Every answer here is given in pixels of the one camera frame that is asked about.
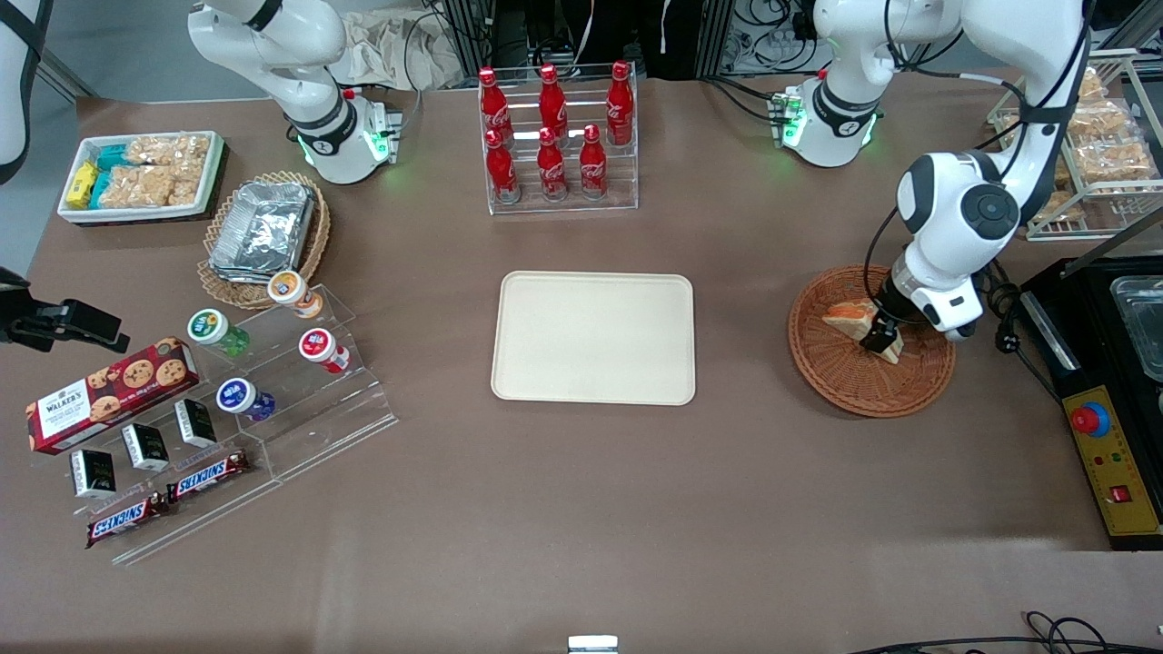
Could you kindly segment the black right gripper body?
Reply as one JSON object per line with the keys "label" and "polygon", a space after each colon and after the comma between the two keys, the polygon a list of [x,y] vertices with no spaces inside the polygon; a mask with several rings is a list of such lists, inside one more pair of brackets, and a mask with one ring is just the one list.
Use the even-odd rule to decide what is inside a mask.
{"label": "black right gripper body", "polygon": [[51,351],[58,341],[74,336],[64,319],[71,314],[72,299],[42,303],[29,292],[30,282],[21,273],[1,268],[1,341],[33,351]]}

